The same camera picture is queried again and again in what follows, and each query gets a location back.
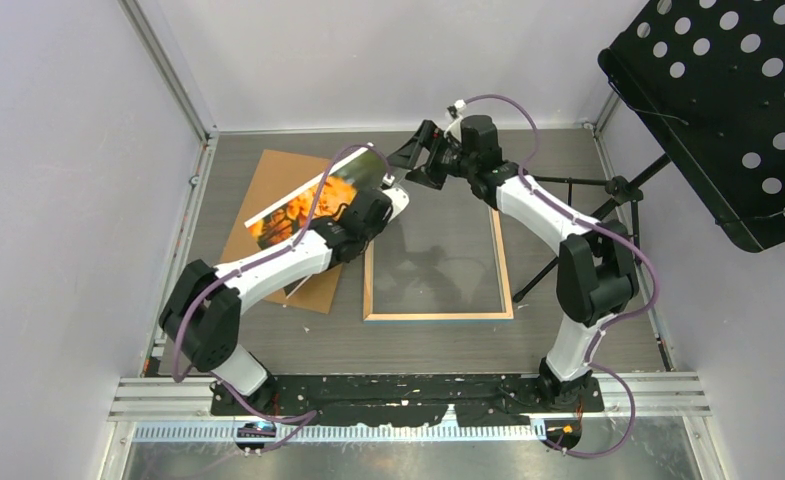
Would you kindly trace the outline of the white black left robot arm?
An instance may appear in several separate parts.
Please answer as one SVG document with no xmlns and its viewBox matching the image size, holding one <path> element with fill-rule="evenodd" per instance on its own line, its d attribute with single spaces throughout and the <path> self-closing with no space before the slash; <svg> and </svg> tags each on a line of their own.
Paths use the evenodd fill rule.
<svg viewBox="0 0 785 480">
<path fill-rule="evenodd" d="M 333 214 L 314 218 L 287 240 L 254 255 L 181 272 L 159 325 L 191 366 L 228 383 L 248 412 L 266 412 L 275 398 L 270 373 L 238 341 L 241 316 L 273 292 L 362 255 L 409 204 L 401 187 L 360 190 Z"/>
</svg>

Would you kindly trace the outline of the orange flower photo print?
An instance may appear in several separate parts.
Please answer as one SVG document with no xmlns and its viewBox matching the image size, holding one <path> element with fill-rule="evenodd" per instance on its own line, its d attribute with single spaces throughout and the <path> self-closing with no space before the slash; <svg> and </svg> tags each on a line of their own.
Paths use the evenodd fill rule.
<svg viewBox="0 0 785 480">
<path fill-rule="evenodd" d="M 260 251 L 219 267 L 219 276 L 245 303 L 255 303 L 277 290 L 286 291 L 322 274 L 332 251 L 312 230 L 312 221 L 335 215 L 358 191 L 381 190 L 390 174 L 370 144 L 349 148 L 327 171 L 296 188 L 244 223 Z"/>
</svg>

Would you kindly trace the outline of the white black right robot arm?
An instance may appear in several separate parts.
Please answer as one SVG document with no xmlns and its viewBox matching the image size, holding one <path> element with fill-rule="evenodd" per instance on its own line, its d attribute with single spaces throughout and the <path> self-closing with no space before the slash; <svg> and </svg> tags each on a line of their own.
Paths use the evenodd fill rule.
<svg viewBox="0 0 785 480">
<path fill-rule="evenodd" d="M 592 358 L 607 326 L 638 293 L 624 226 L 574 210 L 505 159 L 487 115 L 461 118 L 450 131 L 425 120 L 387 158 L 405 170 L 407 180 L 436 190 L 449 177 L 466 180 L 476 198 L 519 221 L 555 253 L 563 318 L 540 362 L 535 392 L 548 408 L 566 409 L 589 385 Z"/>
</svg>

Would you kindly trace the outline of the clear acrylic sheet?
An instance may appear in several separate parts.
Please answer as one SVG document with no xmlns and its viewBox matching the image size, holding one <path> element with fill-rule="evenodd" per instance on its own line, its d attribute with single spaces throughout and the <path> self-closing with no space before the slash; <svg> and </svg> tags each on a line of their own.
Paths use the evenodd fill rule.
<svg viewBox="0 0 785 480">
<path fill-rule="evenodd" d="M 374 241 L 371 313 L 442 319 L 506 313 L 494 211 L 459 179 L 442 190 L 401 186 L 409 205 Z"/>
</svg>

